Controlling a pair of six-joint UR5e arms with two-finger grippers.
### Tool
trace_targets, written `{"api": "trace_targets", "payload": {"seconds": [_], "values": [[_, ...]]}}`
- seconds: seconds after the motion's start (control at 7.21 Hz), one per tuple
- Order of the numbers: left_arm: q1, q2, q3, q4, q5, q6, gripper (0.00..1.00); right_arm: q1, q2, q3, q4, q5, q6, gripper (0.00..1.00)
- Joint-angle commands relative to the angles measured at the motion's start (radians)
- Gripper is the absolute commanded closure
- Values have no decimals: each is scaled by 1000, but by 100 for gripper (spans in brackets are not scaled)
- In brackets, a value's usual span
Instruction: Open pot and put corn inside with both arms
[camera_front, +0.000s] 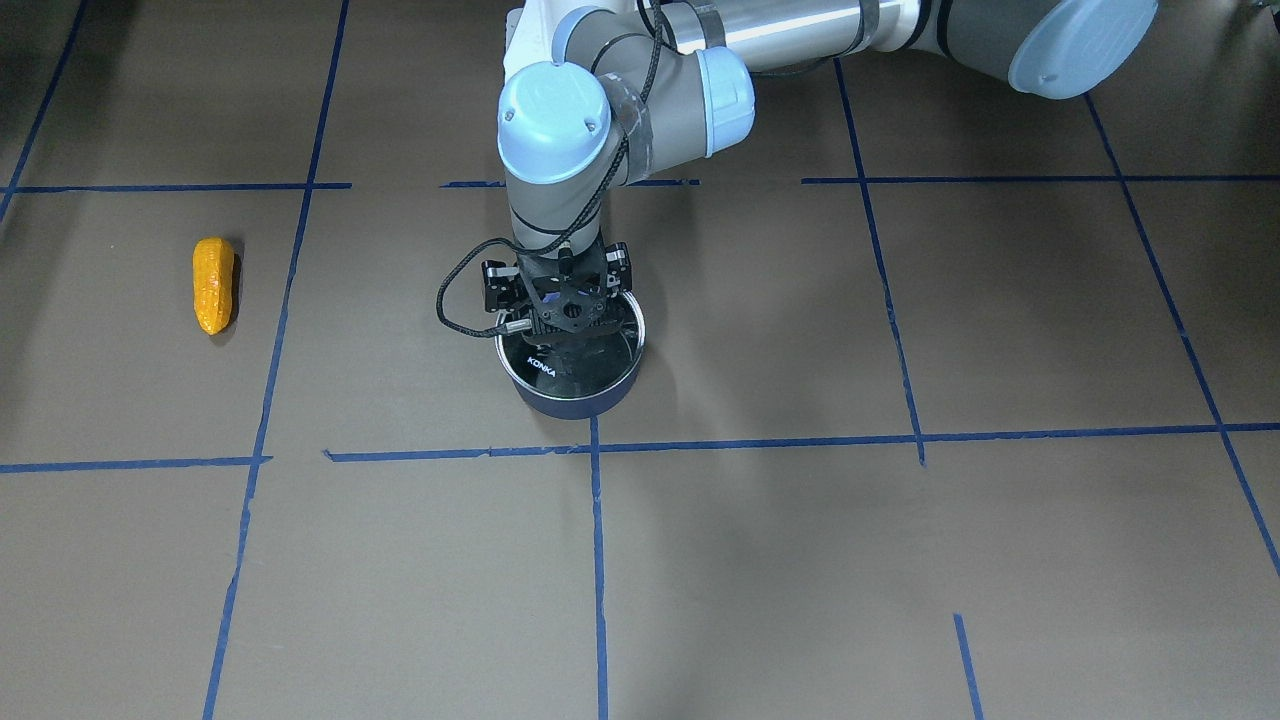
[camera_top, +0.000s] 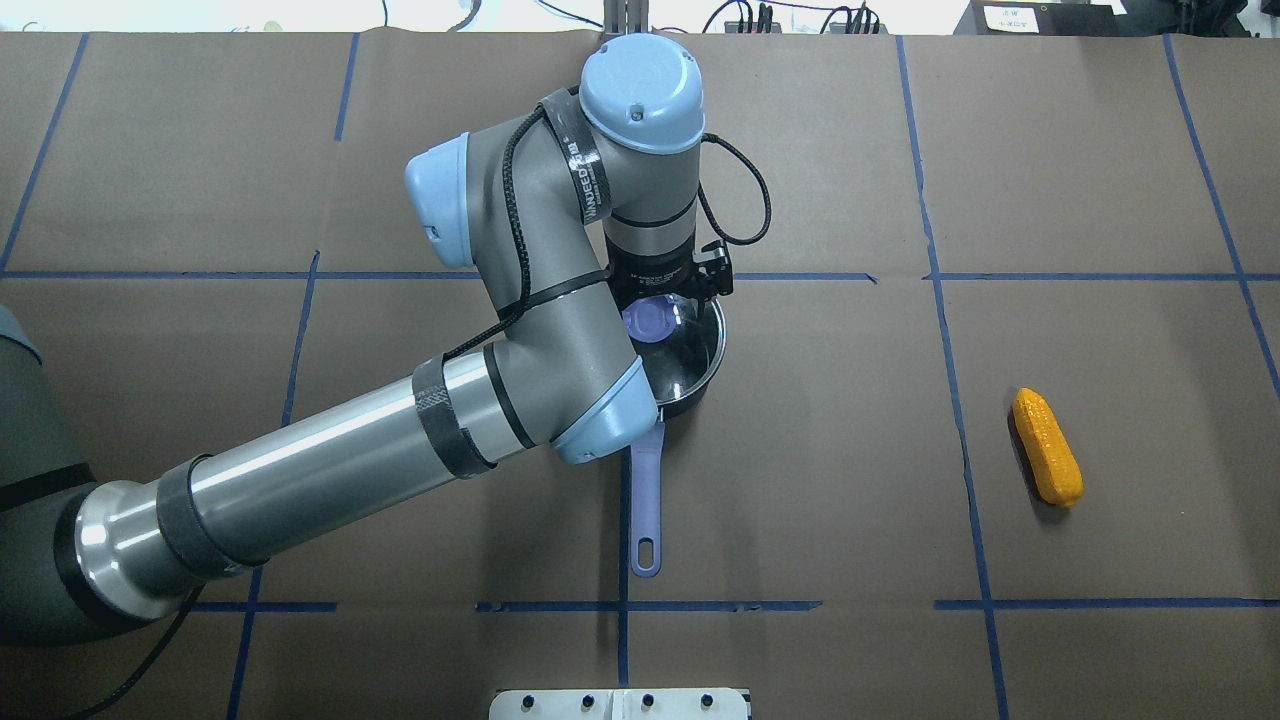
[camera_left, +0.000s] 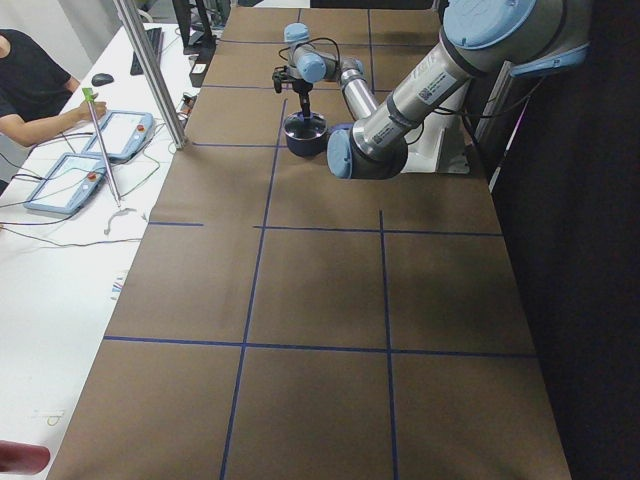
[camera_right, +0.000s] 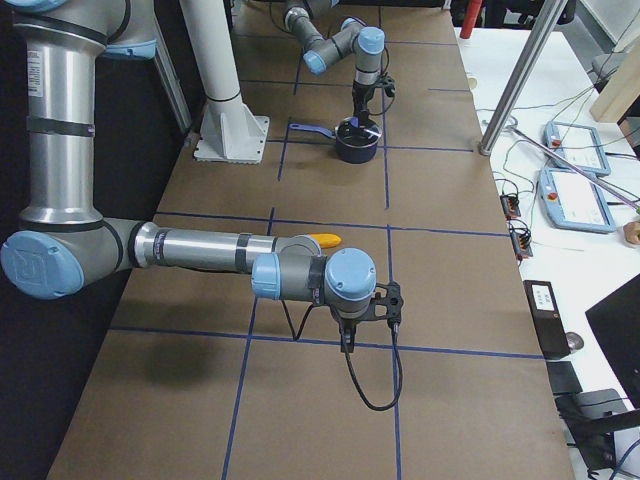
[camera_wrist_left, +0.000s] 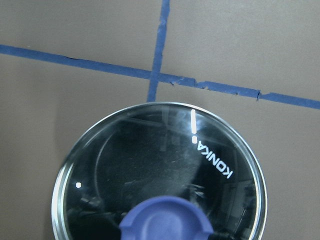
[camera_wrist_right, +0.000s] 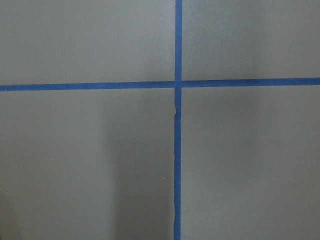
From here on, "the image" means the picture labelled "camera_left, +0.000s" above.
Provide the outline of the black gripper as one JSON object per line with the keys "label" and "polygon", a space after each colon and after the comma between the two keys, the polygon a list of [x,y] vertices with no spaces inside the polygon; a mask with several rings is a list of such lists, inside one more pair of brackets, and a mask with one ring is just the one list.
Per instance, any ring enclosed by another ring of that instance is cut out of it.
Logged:
{"label": "black gripper", "polygon": [[303,79],[295,79],[292,88],[299,95],[301,116],[304,120],[311,118],[311,107],[309,93],[313,90],[314,85]]}

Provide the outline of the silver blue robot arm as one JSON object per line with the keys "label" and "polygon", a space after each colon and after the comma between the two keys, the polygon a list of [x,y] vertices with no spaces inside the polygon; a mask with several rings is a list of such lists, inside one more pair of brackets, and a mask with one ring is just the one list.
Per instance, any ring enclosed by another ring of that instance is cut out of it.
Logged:
{"label": "silver blue robot arm", "polygon": [[331,134],[327,162],[342,179],[396,176],[409,157],[407,134],[469,79],[506,61],[515,77],[547,76],[581,64],[589,47],[589,1],[451,1],[439,41],[382,104],[376,103],[358,62],[312,46],[302,23],[284,30],[286,72],[308,84],[339,84],[355,122]]}

